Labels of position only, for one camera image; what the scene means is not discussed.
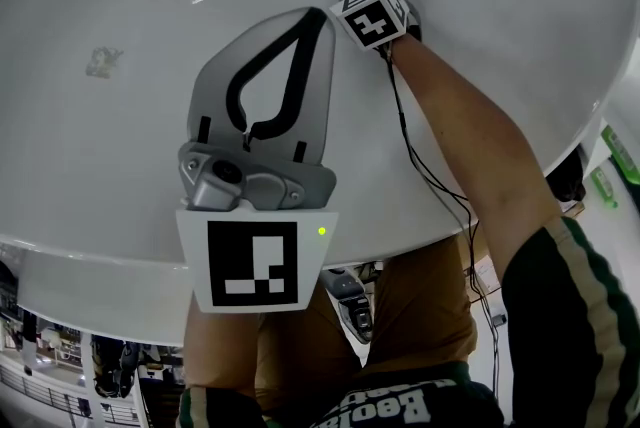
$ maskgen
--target black sleeve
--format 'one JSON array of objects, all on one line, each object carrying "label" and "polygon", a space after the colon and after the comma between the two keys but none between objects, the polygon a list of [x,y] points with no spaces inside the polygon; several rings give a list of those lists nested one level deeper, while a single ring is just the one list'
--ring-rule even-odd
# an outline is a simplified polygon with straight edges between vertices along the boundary
[{"label": "black sleeve", "polygon": [[636,312],[577,222],[553,220],[522,246],[503,297],[518,426],[623,427],[637,418]]},{"label": "black sleeve", "polygon": [[192,387],[186,389],[180,398],[176,426],[265,428],[266,424],[256,400],[226,389]]}]

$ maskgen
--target marker cube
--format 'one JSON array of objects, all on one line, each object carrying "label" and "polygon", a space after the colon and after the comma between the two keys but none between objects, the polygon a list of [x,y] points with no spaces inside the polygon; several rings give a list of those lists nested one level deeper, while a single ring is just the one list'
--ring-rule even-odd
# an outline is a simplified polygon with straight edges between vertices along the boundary
[{"label": "marker cube", "polygon": [[407,7],[401,0],[342,0],[331,12],[362,51],[407,32]]}]

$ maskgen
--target white sink basin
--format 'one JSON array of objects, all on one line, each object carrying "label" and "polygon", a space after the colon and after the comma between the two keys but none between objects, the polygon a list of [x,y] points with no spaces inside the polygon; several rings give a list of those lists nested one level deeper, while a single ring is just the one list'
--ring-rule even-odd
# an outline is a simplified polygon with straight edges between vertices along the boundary
[{"label": "white sink basin", "polygon": [[[515,119],[546,170],[577,142],[638,33],[638,0],[412,1],[425,42]],[[0,240],[63,256],[181,262],[176,155],[198,72],[261,19],[334,2],[0,0]],[[337,30],[324,164],[338,176],[329,208],[341,228],[330,259],[450,234],[455,223],[428,192],[416,194],[424,186],[383,64]],[[249,103],[279,105],[276,83],[247,94]],[[453,186],[403,96],[416,146]]]}]

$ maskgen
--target white curved surface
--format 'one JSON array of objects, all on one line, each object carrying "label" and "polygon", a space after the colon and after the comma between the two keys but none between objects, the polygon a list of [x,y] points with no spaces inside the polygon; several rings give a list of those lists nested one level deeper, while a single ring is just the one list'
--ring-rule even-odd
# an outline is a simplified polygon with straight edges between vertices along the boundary
[{"label": "white curved surface", "polygon": [[[198,72],[257,21],[334,1],[0,0],[0,239],[75,258],[182,262],[176,153]],[[575,144],[637,34],[637,0],[412,1],[425,41],[514,118],[545,169]],[[384,65],[338,34],[324,164],[338,176],[328,208],[341,222],[326,263],[456,232],[409,164]],[[85,72],[100,47],[123,52],[109,79]],[[284,70],[273,67],[274,78]],[[276,83],[247,93],[258,120],[279,105]],[[453,187],[402,89],[415,147]]]},{"label": "white curved surface", "polygon": [[191,282],[181,266],[122,266],[27,252],[18,304],[116,339],[182,346]]}]

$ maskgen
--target leg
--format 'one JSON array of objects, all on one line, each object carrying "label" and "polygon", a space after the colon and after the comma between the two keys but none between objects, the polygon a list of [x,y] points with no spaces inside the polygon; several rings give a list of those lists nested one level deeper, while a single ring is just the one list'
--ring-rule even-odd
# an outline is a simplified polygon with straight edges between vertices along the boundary
[{"label": "leg", "polygon": [[387,263],[376,284],[371,351],[359,376],[466,361],[476,346],[455,237]]},{"label": "leg", "polygon": [[321,285],[305,311],[265,316],[256,374],[256,399],[265,415],[284,422],[306,414],[305,399],[315,396],[318,402],[327,391],[339,392],[360,369]]}]

